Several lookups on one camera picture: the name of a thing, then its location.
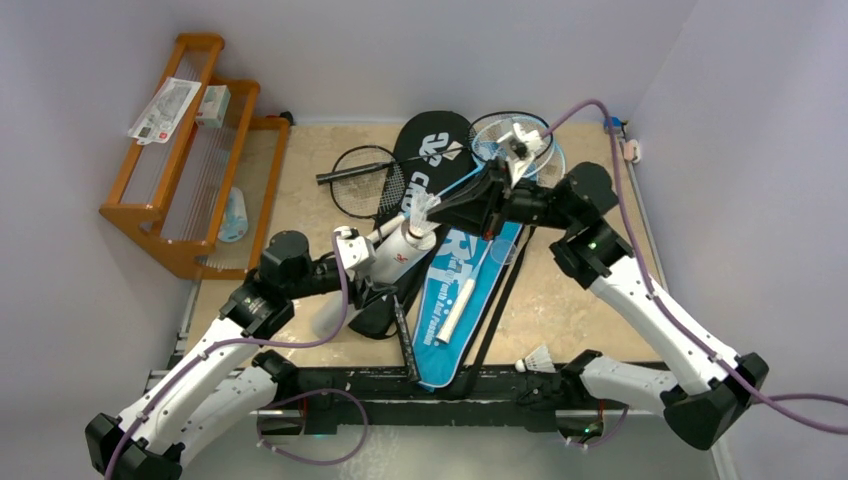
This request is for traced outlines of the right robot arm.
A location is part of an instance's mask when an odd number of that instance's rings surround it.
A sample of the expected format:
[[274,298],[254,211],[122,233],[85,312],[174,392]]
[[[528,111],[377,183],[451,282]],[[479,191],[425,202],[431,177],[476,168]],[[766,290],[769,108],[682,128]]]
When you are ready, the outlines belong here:
[[486,239],[508,222],[562,231],[549,247],[562,273],[612,307],[666,366],[583,353],[564,369],[564,399],[576,407],[613,400],[651,412],[686,444],[708,450],[750,408],[769,366],[710,334],[642,271],[633,247],[605,219],[617,204],[610,174],[595,163],[578,164],[553,187],[514,182],[506,167],[486,166],[427,217]]

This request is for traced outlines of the white shuttlecock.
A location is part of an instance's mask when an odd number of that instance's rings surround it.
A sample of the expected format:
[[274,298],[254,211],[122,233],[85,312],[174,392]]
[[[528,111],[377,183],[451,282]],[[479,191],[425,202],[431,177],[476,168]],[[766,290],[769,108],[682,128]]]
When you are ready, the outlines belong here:
[[415,193],[408,210],[408,232],[415,238],[424,238],[439,227],[438,222],[429,219],[429,212],[439,205],[441,198],[427,192]]
[[539,345],[528,355],[519,358],[514,363],[514,367],[520,373],[537,372],[554,374],[557,372],[546,344]]

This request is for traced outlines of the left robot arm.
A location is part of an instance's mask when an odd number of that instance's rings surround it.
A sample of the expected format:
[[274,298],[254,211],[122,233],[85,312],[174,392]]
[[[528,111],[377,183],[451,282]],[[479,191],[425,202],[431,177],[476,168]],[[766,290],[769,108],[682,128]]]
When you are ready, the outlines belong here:
[[275,234],[256,268],[230,295],[195,346],[141,398],[118,415],[100,413],[85,428],[90,461],[106,479],[177,479],[212,440],[249,412],[284,409],[309,397],[334,401],[352,394],[332,386],[306,387],[297,367],[279,354],[273,336],[295,316],[295,301],[341,295],[333,330],[305,348],[332,340],[352,307],[380,295],[373,267],[388,258],[388,232],[362,235],[339,227],[332,253],[313,258],[299,231]]

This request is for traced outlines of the white shuttlecock tube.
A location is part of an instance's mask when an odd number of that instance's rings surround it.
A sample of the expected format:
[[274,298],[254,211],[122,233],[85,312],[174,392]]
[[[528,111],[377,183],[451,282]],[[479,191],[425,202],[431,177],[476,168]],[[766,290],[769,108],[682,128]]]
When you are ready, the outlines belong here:
[[[424,238],[415,238],[408,232],[407,220],[406,216],[398,215],[367,235],[376,251],[376,260],[369,267],[370,273],[378,281],[394,284],[436,245],[435,230]],[[324,305],[311,320],[312,332],[319,338],[329,336],[339,325],[347,325],[362,311],[354,309],[348,312],[347,301],[343,300],[342,310],[333,312],[332,294],[328,294]]]

